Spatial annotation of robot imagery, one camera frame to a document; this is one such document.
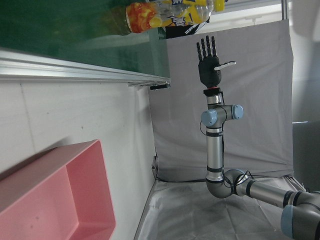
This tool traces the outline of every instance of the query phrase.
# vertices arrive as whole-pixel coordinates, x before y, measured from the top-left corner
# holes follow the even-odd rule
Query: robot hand
[[[235,65],[235,61],[226,62],[224,64],[219,63],[219,58],[216,52],[216,42],[215,37],[211,37],[212,42],[212,53],[210,47],[210,39],[209,36],[206,36],[206,46],[205,40],[201,39],[202,45],[202,53],[200,48],[200,43],[196,43],[198,57],[199,57],[199,75],[200,81],[203,83],[208,89],[216,87],[221,82],[221,69]]]

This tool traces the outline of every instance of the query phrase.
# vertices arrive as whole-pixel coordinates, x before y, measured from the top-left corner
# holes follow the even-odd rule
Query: blue joint cap
[[[217,118],[218,118],[218,115],[216,110],[214,109],[209,109],[207,111],[204,111],[201,114],[201,121],[207,127],[211,127],[215,125]]]
[[[244,116],[244,108],[237,104],[237,105],[232,105],[232,118],[235,120],[242,119]]]
[[[282,215],[281,215],[281,231],[287,237],[293,239],[294,231],[293,231],[293,217],[294,217],[294,206],[287,205],[284,207]]]

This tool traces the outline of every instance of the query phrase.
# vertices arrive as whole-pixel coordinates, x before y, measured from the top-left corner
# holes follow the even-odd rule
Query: pink plastic bin
[[[0,181],[0,240],[108,240],[115,226],[99,140],[58,147]]]

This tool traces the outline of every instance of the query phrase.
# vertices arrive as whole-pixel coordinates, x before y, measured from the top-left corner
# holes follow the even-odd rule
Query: plastic bottle
[[[157,0],[134,2],[126,7],[126,21],[133,33],[151,28],[187,26],[208,20],[225,9],[225,0]]]

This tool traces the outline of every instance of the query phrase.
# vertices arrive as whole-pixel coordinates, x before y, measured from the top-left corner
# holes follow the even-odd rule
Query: gray fabric curtain
[[[200,82],[196,48],[206,35],[215,36],[221,63],[236,61],[221,70],[225,104],[244,108],[241,120],[224,125],[225,169],[292,175],[293,54],[285,20],[167,40],[171,88],[149,92],[156,176],[171,182],[206,176],[206,136],[199,129],[207,109],[206,87]]]

